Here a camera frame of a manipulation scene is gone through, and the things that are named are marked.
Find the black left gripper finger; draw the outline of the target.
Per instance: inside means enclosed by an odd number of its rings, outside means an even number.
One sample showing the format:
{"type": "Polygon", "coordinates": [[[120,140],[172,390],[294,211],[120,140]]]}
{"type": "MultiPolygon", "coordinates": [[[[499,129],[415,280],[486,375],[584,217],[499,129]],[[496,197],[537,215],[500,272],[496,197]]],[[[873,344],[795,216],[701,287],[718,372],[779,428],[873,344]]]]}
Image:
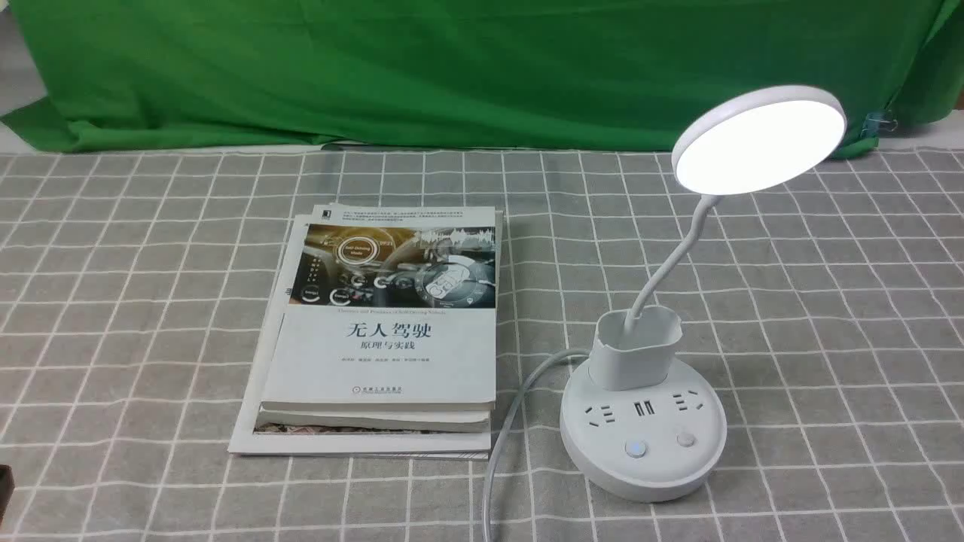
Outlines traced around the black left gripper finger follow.
{"type": "Polygon", "coordinates": [[[13,469],[9,465],[0,466],[0,522],[4,521],[4,517],[13,497],[15,490],[15,480],[13,475],[13,469]]]}

